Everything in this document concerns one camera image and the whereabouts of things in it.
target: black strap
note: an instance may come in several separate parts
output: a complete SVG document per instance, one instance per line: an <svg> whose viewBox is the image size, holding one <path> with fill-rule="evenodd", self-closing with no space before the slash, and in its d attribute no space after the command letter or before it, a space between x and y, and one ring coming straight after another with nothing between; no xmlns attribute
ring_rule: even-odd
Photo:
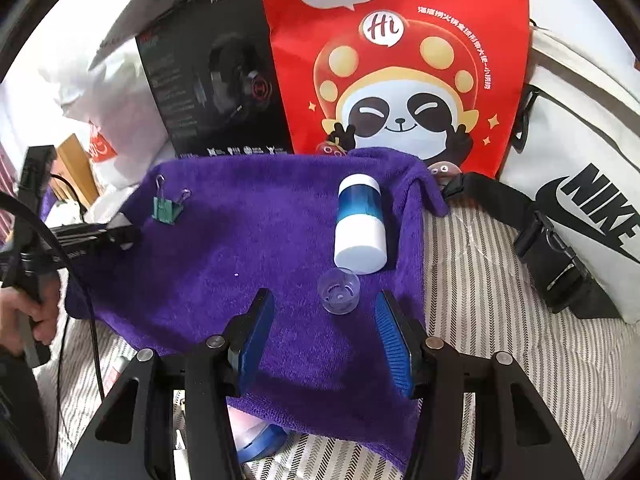
<svg viewBox="0 0 640 480"><path fill-rule="evenodd" d="M511 146L513 146L518 153L524 150L524 145L527 142L531 109L539 95L540 88L527 84L520 96L520 103L518 104L518 110L516 111L513 128L511 129L511 137L509 139Z"/></svg>
<svg viewBox="0 0 640 480"><path fill-rule="evenodd" d="M615 304L551 220L524 193L479 173L457 175L442 191L445 200L463 194L490 216L518 230L513 246L554 314L571 309L579 319L620 318Z"/></svg>

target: panda hand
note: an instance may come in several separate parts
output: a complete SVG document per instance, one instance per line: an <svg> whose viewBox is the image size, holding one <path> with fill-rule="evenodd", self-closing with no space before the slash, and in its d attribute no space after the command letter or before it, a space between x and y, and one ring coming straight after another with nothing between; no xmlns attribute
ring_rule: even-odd
<svg viewBox="0 0 640 480"><path fill-rule="evenodd" d="M456 166L459 166L468 157L473 146L474 140L466 132L466 126L460 124L455 133L447 135L446 149L444 150L447 156L440 160L448 160Z"/></svg>
<svg viewBox="0 0 640 480"><path fill-rule="evenodd" d="M356 147L355 133L356 127L353 124L348 124L345 130L342 124L335 123L334 130L327 136L327 140L339 144L345 152L348 152Z"/></svg>

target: hi logo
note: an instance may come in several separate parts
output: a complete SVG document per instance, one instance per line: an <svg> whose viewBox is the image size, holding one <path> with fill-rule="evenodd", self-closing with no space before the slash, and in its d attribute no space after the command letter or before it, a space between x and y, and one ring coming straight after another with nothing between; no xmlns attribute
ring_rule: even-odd
<svg viewBox="0 0 640 480"><path fill-rule="evenodd" d="M556 195L558 189L571 198L590 222L579 219L560 205ZM564 176L545 184L536 193L536 202L552 220L640 264L636 257L622 248L625 241L640 234L640 215L615 184L593 164L573 178Z"/></svg>
<svg viewBox="0 0 640 480"><path fill-rule="evenodd" d="M404 34L404 23L394 12L377 10L362 20L362 33L371 43L393 46Z"/></svg>

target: green binder clip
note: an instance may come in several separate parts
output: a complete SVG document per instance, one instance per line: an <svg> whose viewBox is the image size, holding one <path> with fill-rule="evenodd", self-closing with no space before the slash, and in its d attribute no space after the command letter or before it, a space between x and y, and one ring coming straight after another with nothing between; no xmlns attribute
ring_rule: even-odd
<svg viewBox="0 0 640 480"><path fill-rule="evenodd" d="M191 191L183 189L180 198L174 202L164 197L164 176L158 175L156 177L156 186L158 186L158 193L154 197L154 212L152 216L154 220L163 224L174 225L175 219L183 212L184 201L191 196Z"/></svg>

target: black box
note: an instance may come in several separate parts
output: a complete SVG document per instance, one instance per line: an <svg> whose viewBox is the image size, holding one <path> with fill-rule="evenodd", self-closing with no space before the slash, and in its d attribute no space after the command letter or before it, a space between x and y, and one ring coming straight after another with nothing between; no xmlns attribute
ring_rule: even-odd
<svg viewBox="0 0 640 480"><path fill-rule="evenodd" d="M182 0L136 41L178 156L293 152L262 0Z"/></svg>

